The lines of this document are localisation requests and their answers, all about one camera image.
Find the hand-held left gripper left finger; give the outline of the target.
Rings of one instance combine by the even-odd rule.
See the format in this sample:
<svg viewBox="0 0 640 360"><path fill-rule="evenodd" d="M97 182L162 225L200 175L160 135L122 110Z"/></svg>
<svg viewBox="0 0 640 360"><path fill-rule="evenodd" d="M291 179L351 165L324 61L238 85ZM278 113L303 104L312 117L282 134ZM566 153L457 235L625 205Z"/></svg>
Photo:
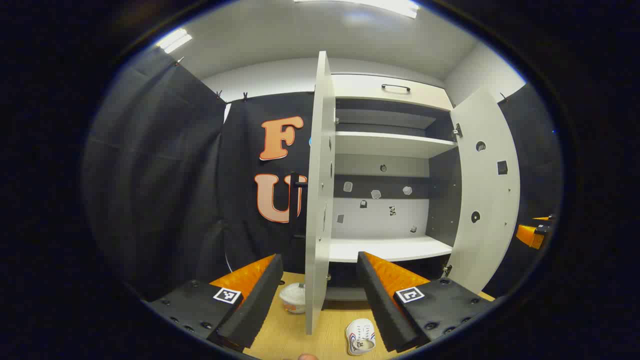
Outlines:
<svg viewBox="0 0 640 360"><path fill-rule="evenodd" d="M217 280L189 280L148 305L194 337L242 351L265 323L282 275L282 256L272 254Z"/></svg>

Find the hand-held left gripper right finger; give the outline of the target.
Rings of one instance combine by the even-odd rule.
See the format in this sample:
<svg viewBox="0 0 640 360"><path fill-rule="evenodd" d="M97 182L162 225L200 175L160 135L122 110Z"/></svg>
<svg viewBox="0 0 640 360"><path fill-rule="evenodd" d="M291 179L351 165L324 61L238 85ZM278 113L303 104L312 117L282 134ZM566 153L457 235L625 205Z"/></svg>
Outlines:
<svg viewBox="0 0 640 360"><path fill-rule="evenodd" d="M496 304L447 276L427 279L366 251L358 253L356 273L387 351L436 343Z"/></svg>

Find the white canvas shoe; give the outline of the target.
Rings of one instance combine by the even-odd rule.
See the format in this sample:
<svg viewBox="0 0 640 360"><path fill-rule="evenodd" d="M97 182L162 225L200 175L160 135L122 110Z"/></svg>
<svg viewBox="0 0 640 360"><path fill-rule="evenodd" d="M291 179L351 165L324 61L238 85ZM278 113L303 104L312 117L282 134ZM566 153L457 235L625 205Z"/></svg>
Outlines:
<svg viewBox="0 0 640 360"><path fill-rule="evenodd" d="M370 353L376 346L375 326L370 319L359 318L346 327L347 353L350 356L361 356Z"/></svg>

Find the white cabinet door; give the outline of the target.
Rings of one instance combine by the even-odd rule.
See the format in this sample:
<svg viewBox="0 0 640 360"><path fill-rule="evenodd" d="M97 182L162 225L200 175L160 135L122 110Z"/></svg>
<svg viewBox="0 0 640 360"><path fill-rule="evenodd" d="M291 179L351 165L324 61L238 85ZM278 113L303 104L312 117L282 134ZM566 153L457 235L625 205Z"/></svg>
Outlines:
<svg viewBox="0 0 640 360"><path fill-rule="evenodd" d="M336 150L336 96L327 51L317 60L308 167L305 231L305 333L313 335L325 302L329 278L330 243Z"/></svg>
<svg viewBox="0 0 640 360"><path fill-rule="evenodd" d="M514 138L495 98L477 89L450 112L461 162L461 209L449 277L482 292L509 248L521 201Z"/></svg>

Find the white and grey shoe cabinet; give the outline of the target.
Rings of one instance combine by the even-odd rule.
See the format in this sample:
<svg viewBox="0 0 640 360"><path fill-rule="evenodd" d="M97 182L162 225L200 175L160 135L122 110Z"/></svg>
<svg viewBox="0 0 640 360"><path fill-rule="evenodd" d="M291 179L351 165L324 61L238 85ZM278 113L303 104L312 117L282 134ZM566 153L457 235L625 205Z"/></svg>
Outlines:
<svg viewBox="0 0 640 360"><path fill-rule="evenodd" d="M451 111L393 101L336 98L336 132L371 132L455 142ZM334 156L332 239L428 236L453 248L460 214L458 147L429 159ZM448 255L394 261L438 278ZM355 263L329 261L327 301L364 301Z"/></svg>

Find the white cabinet shelf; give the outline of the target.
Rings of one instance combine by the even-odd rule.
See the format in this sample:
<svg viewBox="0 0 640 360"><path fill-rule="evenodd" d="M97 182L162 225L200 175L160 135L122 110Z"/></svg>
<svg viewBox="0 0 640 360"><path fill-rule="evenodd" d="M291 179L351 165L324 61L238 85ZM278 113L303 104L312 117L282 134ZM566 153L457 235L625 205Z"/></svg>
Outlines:
<svg viewBox="0 0 640 360"><path fill-rule="evenodd" d="M452 251L452 246L427 235L391 239L333 238L328 258L330 262L354 264L358 253L366 252L389 262L400 262L450 255Z"/></svg>
<svg viewBox="0 0 640 360"><path fill-rule="evenodd" d="M334 141L337 154L372 157L429 159L457 146L453 141L432 137L361 131L338 131Z"/></svg>

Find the white cabinet drawer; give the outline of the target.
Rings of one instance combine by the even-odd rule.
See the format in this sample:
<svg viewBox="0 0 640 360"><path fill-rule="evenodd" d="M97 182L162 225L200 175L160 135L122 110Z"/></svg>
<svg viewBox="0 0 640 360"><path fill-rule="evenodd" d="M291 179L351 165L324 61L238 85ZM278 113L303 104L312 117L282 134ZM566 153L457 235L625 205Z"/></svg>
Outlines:
<svg viewBox="0 0 640 360"><path fill-rule="evenodd" d="M438 86L378 75L338 73L331 77L336 98L393 101L446 112L453 110L445 89ZM382 84L404 85L411 91L407 93L399 88L382 89Z"/></svg>

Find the white round container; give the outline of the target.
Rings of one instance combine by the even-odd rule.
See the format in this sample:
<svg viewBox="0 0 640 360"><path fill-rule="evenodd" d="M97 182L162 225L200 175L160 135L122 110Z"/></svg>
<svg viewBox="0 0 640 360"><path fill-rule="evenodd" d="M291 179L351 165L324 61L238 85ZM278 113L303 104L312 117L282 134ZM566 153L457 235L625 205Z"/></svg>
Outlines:
<svg viewBox="0 0 640 360"><path fill-rule="evenodd" d="M306 312L306 285L301 282L286 285L280 292L279 298L287 312L301 314Z"/></svg>

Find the black backdrop cloth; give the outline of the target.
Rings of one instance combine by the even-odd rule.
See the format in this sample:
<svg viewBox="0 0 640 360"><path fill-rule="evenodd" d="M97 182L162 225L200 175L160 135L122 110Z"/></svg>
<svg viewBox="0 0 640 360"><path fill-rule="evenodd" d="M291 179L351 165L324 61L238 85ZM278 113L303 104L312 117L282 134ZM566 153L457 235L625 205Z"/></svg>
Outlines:
<svg viewBox="0 0 640 360"><path fill-rule="evenodd" d="M318 57L301 91L283 92L290 75L277 71L266 94L231 103L162 50L118 75L89 133L83 190L101 250L142 298L273 254L285 271L305 275L306 239L290 236L290 173L308 183ZM518 157L511 245L519 224L560 209L563 157L535 88L526 84L501 101L489 92ZM306 221L307 188L299 234L306 235ZM492 278L509 264L509 248Z"/></svg>

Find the ceiling light panel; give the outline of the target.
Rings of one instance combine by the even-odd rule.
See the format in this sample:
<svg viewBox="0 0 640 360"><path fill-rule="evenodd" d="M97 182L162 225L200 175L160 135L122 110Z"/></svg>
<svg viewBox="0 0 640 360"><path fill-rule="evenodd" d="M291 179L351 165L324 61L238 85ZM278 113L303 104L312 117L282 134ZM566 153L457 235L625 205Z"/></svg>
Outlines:
<svg viewBox="0 0 640 360"><path fill-rule="evenodd" d="M405 18L416 19L419 5L411 0L292 0L294 3L349 3L353 5L386 10Z"/></svg>
<svg viewBox="0 0 640 360"><path fill-rule="evenodd" d="M166 54L170 54L174 50L185 45L193 39L185 28L176 28L169 34L165 35L155 45L162 49Z"/></svg>

